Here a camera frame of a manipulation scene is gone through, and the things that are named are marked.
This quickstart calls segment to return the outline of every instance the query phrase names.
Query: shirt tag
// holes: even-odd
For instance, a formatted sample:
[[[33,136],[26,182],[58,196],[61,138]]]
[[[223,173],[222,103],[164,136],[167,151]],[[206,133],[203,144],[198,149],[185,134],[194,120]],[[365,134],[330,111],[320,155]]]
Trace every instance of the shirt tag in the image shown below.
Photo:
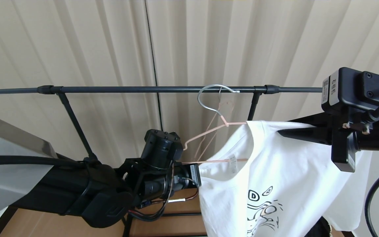
[[[232,174],[235,174],[236,172],[238,172],[238,160],[236,159],[235,155],[232,155],[229,158],[229,165],[230,165],[230,172],[232,172]]]

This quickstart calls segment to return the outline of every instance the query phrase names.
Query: hanger hook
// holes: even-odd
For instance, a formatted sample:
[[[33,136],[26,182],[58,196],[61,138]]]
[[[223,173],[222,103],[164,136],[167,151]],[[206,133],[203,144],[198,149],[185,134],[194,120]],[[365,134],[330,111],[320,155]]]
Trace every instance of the hanger hook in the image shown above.
[[[210,88],[210,87],[220,87],[220,88],[224,88],[224,89],[226,89],[226,90],[229,90],[229,91],[232,92],[232,93],[239,93],[239,91],[238,91],[238,90],[232,90],[232,89],[230,89],[229,87],[224,86],[224,85],[220,85],[220,84],[208,85],[208,86],[205,86],[205,87],[201,88],[201,90],[199,91],[198,96],[197,96],[198,103],[199,103],[201,106],[203,106],[204,108],[216,112],[220,117],[223,117],[223,115],[222,115],[217,109],[213,109],[213,108],[210,108],[210,107],[205,106],[205,105],[201,102],[201,100],[200,100],[201,93],[203,93],[204,90],[206,90],[206,89],[208,89],[208,88]]]

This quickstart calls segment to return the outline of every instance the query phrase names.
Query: horizontal bar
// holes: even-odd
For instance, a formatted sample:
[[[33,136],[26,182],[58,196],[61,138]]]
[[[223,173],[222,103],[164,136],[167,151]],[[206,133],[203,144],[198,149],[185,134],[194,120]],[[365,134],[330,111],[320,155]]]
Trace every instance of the horizontal bar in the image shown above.
[[[46,92],[50,93],[198,93],[203,87],[51,87],[47,86]],[[232,90],[239,90],[240,93],[280,93],[280,92],[322,92],[320,87],[278,87],[266,85],[262,87],[230,87]],[[228,90],[220,90],[220,87],[207,88],[203,92],[229,93]],[[16,88],[0,89],[0,94],[12,93],[42,93],[39,88]]]
[[[165,213],[162,217],[168,216],[201,216],[201,213]]]

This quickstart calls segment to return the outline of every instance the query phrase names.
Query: black metal rod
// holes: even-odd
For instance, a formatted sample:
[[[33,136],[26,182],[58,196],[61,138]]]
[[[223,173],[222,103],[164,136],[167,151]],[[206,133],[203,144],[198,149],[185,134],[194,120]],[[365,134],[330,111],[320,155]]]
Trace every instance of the black metal rod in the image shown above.
[[[68,113],[69,118],[71,119],[72,124],[75,127],[75,130],[78,133],[78,136],[81,139],[81,142],[84,145],[84,148],[87,151],[88,157],[90,159],[97,159],[96,155],[93,153],[93,151],[90,148],[90,145],[86,139],[86,136],[84,136],[84,132],[81,129],[80,124],[78,123],[77,117],[75,117],[74,111],[72,111],[71,105],[69,104],[68,98],[64,93],[58,93],[59,99],[61,100],[63,106],[65,107],[66,112]]]
[[[198,93],[203,87],[52,87],[51,93]],[[278,87],[267,85],[262,87],[230,87],[240,93],[320,93],[320,87]],[[220,87],[211,87],[204,92],[218,93]],[[0,89],[0,94],[8,93],[39,93],[38,88]]]
[[[133,217],[131,215],[127,215],[127,222],[124,227],[124,232],[122,233],[122,237],[129,237],[131,231],[131,225],[133,224]]]
[[[201,216],[201,213],[165,213],[162,217],[168,216]]]
[[[255,114],[255,109],[257,108],[257,104],[258,104],[258,100],[261,96],[261,93],[254,93],[254,95],[252,96],[252,101],[251,101],[251,108],[249,109],[249,113],[248,113],[248,121],[251,121],[253,118],[254,118],[254,114]]]

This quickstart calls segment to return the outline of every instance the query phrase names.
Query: wire hanger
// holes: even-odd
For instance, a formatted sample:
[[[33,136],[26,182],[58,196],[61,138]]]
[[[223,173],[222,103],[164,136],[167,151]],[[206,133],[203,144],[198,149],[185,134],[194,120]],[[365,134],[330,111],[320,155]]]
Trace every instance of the wire hanger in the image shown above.
[[[219,115],[220,119],[223,121],[224,124],[222,124],[222,125],[220,125],[220,126],[217,126],[217,127],[213,128],[213,129],[210,129],[210,130],[208,130],[208,131],[205,131],[205,132],[203,132],[203,133],[201,133],[201,134],[199,134],[199,135],[197,135],[197,136],[195,136],[195,137],[189,139],[189,140],[186,141],[185,144],[184,144],[184,150],[187,150],[187,149],[188,149],[188,143],[190,143],[191,141],[194,141],[194,140],[197,139],[197,138],[200,138],[200,137],[202,137],[202,136],[204,136],[204,135],[206,135],[206,134],[209,134],[209,133],[211,133],[211,132],[214,132],[214,131],[216,131],[217,129],[221,129],[221,128],[223,128],[224,126],[228,127],[229,125],[243,125],[243,124],[246,124],[246,122],[231,122],[231,123],[229,123],[229,122],[226,121],[226,119],[223,117],[223,115],[220,113],[220,111],[218,111],[217,109],[213,109],[213,108],[207,107],[207,106],[205,106],[205,105],[201,102],[201,100],[200,100],[201,93],[203,93],[204,90],[206,90],[206,89],[208,89],[208,88],[210,88],[210,87],[221,87],[221,88],[224,88],[224,89],[226,89],[226,90],[228,90],[228,91],[230,91],[230,92],[232,92],[232,93],[239,93],[239,90],[232,90],[232,89],[230,89],[229,87],[226,87],[226,86],[224,86],[224,85],[220,85],[220,84],[208,85],[208,86],[203,87],[203,88],[200,90],[200,92],[198,93],[198,96],[197,96],[198,103],[199,103],[201,106],[203,106],[204,108],[216,112],[216,113]]]

